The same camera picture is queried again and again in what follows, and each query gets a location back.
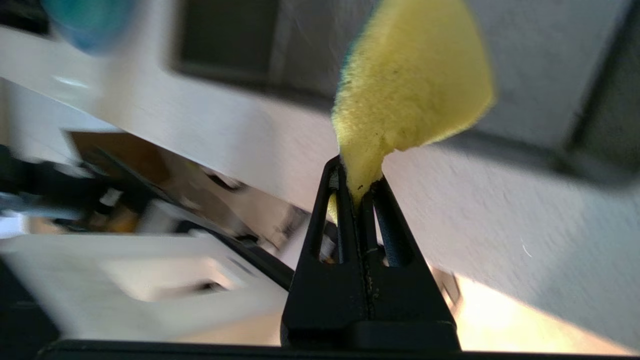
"brown object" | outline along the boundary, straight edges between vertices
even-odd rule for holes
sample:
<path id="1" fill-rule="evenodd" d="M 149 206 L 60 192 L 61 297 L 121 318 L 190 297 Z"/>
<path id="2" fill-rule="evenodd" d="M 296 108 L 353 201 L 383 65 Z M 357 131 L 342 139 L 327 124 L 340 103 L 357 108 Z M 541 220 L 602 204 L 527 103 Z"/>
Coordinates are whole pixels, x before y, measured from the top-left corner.
<path id="1" fill-rule="evenodd" d="M 69 132 L 80 157 L 97 162 L 91 153 L 102 149 L 158 186 L 170 179 L 170 173 L 156 145 L 129 133 Z"/>

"sponge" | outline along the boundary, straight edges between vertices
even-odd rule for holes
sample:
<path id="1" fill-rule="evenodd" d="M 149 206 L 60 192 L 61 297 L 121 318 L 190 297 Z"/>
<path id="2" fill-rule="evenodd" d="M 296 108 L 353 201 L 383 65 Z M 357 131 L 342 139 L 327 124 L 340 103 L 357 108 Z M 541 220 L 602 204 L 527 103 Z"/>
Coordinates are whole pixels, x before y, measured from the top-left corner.
<path id="1" fill-rule="evenodd" d="M 387 154 L 470 127 L 493 93 L 462 0 L 382 0 L 351 46 L 332 111 L 354 205 L 382 176 Z"/>

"yellow sponge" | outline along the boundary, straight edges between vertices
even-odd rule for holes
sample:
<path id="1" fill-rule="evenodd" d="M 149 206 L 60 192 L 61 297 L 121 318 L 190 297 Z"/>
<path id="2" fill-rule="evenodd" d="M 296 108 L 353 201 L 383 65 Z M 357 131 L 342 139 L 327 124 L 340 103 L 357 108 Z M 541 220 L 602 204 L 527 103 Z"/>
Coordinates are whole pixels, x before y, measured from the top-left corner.
<path id="1" fill-rule="evenodd" d="M 490 66 L 462 0 L 383 0 L 352 45 L 332 113 L 354 204 L 387 154 L 460 132 L 492 103 Z"/>

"blue object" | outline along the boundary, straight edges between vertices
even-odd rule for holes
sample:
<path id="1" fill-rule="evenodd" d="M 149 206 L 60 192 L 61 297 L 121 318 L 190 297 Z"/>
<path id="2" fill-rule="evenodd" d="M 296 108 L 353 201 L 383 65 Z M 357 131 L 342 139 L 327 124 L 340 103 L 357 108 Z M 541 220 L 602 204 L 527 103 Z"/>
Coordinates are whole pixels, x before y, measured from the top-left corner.
<path id="1" fill-rule="evenodd" d="M 42 0 L 62 36 L 85 53 L 108 51 L 126 29 L 133 0 Z"/>

